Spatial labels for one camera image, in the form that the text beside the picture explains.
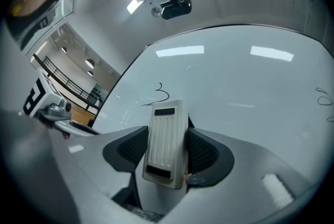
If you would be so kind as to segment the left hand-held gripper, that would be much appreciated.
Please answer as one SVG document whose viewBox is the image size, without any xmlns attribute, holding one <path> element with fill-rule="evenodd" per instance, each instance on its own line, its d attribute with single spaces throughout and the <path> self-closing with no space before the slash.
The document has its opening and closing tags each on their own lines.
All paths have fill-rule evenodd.
<svg viewBox="0 0 334 224">
<path fill-rule="evenodd" d="M 48 127 L 56 122 L 56 129 L 70 136 L 99 135 L 89 126 L 71 120 L 71 103 L 60 94 L 42 69 L 37 69 L 37 75 L 23 106 L 25 115 L 38 119 Z"/>
</svg>

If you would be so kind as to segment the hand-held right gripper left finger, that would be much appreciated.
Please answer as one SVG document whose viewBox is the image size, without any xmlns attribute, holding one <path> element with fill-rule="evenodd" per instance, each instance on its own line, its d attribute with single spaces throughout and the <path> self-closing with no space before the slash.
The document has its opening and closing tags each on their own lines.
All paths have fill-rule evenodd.
<svg viewBox="0 0 334 224">
<path fill-rule="evenodd" d="M 148 128 L 64 139 L 50 131 L 53 155 L 74 200 L 80 223 L 156 223 L 141 209 L 135 170 L 143 157 Z"/>
</svg>

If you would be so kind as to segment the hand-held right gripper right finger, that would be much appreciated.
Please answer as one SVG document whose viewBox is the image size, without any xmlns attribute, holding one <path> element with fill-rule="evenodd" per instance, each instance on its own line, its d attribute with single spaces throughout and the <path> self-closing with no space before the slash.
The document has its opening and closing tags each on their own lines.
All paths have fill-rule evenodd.
<svg viewBox="0 0 334 224">
<path fill-rule="evenodd" d="M 163 223 L 288 223 L 315 192 L 266 148 L 203 129 L 188 130 L 188 193 Z"/>
</svg>

